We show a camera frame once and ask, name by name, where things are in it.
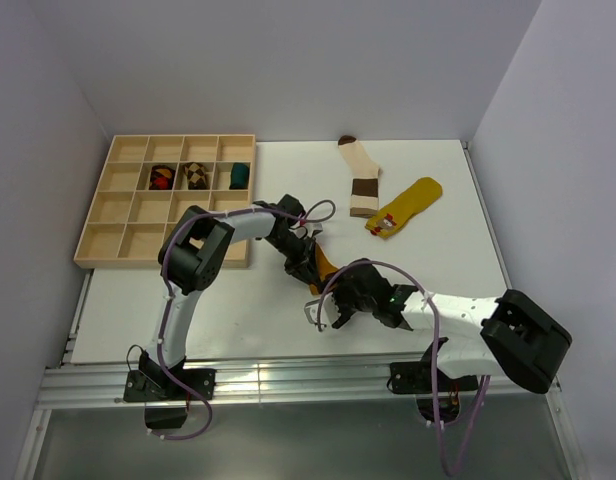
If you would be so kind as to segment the mustard yellow sock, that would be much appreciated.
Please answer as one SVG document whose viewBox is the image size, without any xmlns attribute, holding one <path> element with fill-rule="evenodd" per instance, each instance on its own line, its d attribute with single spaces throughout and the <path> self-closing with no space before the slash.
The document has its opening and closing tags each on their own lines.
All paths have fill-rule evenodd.
<svg viewBox="0 0 616 480">
<path fill-rule="evenodd" d="M 319 244 L 315 247 L 315 261 L 318 275 L 318 282 L 309 286 L 312 295 L 320 295 L 331 277 L 339 270 L 327 258 Z"/>
</svg>

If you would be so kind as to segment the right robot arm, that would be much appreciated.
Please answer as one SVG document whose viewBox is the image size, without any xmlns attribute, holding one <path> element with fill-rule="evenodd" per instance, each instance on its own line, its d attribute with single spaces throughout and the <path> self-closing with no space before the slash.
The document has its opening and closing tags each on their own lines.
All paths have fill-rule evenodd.
<svg viewBox="0 0 616 480">
<path fill-rule="evenodd" d="M 571 334 L 525 293 L 464 297 L 425 290 L 415 280 L 393 284 L 361 259 L 332 274 L 316 319 L 333 329 L 368 313 L 390 329 L 428 331 L 423 383 L 440 390 L 455 379 L 504 375 L 526 391 L 545 394 L 572 344 Z"/>
</svg>

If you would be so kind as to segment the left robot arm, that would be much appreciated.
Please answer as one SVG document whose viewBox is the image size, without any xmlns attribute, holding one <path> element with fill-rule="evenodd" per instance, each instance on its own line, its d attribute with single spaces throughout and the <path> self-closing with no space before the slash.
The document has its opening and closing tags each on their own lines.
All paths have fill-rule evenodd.
<svg viewBox="0 0 616 480">
<path fill-rule="evenodd" d="M 300 237 L 297 226 L 309 222 L 303 205 L 284 195 L 277 203 L 258 201 L 240 210 L 209 212 L 188 208 L 161 247 L 158 262 L 166 287 L 164 313 L 139 360 L 147 388 L 171 399 L 183 386 L 186 340 L 203 291 L 216 280 L 228 248 L 250 239 L 264 239 L 285 257 L 291 277 L 321 292 L 316 240 Z"/>
</svg>

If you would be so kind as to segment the yellow bear sock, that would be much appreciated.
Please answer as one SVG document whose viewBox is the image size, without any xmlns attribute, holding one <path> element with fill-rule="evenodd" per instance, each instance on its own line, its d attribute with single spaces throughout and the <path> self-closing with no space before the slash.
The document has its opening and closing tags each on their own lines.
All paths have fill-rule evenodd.
<svg viewBox="0 0 616 480">
<path fill-rule="evenodd" d="M 431 177 L 422 177 L 384 205 L 367 220 L 365 229 L 371 235 L 387 239 L 402 230 L 409 220 L 425 211 L 443 195 L 440 183 Z"/>
</svg>

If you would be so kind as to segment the cream brown striped sock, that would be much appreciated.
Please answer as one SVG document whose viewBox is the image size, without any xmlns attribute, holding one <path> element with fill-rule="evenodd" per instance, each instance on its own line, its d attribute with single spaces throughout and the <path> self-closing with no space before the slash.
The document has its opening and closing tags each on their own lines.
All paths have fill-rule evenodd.
<svg viewBox="0 0 616 480">
<path fill-rule="evenodd" d="M 341 136 L 337 145 L 352 175 L 350 216 L 370 218 L 379 210 L 380 166 L 369 157 L 362 143 L 354 136 Z"/>
</svg>

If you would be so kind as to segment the dark green rolled sock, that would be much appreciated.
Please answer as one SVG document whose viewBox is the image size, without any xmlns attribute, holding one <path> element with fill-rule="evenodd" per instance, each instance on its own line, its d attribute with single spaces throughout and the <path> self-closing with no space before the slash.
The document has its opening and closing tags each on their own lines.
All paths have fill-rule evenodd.
<svg viewBox="0 0 616 480">
<path fill-rule="evenodd" d="M 246 190 L 249 185 L 250 167 L 246 163 L 234 163 L 230 172 L 230 190 Z"/>
</svg>

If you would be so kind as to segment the brown checkered rolled sock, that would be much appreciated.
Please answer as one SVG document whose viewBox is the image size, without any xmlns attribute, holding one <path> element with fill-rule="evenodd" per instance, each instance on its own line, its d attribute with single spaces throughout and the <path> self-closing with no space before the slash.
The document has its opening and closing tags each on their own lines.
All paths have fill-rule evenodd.
<svg viewBox="0 0 616 480">
<path fill-rule="evenodd" d="M 183 166 L 188 190 L 206 190 L 208 188 L 207 169 L 202 163 L 190 162 Z"/>
</svg>

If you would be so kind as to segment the red black rolled sock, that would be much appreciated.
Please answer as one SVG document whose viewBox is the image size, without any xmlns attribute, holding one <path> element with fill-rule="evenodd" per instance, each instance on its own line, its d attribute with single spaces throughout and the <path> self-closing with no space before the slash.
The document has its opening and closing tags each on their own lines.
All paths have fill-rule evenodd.
<svg viewBox="0 0 616 480">
<path fill-rule="evenodd" d="M 176 171 L 168 165 L 159 164 L 151 167 L 148 189 L 167 191 L 173 188 Z"/>
</svg>

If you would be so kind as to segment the wooden compartment tray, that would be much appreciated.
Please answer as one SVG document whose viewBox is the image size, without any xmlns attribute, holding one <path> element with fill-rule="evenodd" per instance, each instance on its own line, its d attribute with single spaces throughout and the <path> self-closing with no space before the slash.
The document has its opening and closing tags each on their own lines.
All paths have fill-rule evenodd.
<svg viewBox="0 0 616 480">
<path fill-rule="evenodd" d="M 183 166 L 202 163 L 208 188 L 188 190 Z M 234 163 L 250 167 L 246 190 L 230 190 Z M 154 165 L 176 171 L 173 188 L 148 189 Z M 185 211 L 236 210 L 254 199 L 256 138 L 247 134 L 117 135 L 109 148 L 74 261 L 84 269 L 151 268 Z"/>
</svg>

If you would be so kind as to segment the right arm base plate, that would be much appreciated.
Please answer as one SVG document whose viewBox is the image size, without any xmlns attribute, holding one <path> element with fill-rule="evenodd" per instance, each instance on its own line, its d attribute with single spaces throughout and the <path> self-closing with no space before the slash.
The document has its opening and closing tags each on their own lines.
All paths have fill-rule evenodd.
<svg viewBox="0 0 616 480">
<path fill-rule="evenodd" d="M 393 362 L 389 365 L 390 375 L 387 389 L 396 395 L 431 394 L 432 376 L 430 365 L 421 361 Z M 437 389 L 440 393 L 461 393 L 477 391 L 476 376 L 451 379 L 441 371 L 437 372 Z"/>
</svg>

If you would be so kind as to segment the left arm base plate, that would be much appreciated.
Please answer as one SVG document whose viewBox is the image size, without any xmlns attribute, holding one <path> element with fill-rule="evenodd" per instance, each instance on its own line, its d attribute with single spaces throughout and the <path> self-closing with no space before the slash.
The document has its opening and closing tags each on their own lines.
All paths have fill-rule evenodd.
<svg viewBox="0 0 616 480">
<path fill-rule="evenodd" d="M 179 381 L 198 392 L 205 400 L 214 395 L 216 371 L 210 368 L 184 369 L 177 373 Z M 192 400 L 193 395 L 167 376 L 159 383 L 149 379 L 139 370 L 128 373 L 123 401 L 126 403 L 165 402 Z"/>
</svg>

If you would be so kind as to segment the aluminium frame rail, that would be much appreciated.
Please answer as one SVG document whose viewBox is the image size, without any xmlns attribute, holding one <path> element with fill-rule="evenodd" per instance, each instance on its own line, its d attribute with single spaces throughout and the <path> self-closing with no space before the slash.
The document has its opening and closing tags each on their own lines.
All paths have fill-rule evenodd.
<svg viewBox="0 0 616 480">
<path fill-rule="evenodd" d="M 407 354 L 193 362 L 216 371 L 213 405 L 389 399 L 389 365 Z M 45 371 L 37 410 L 126 407 L 127 365 L 67 364 Z"/>
</svg>

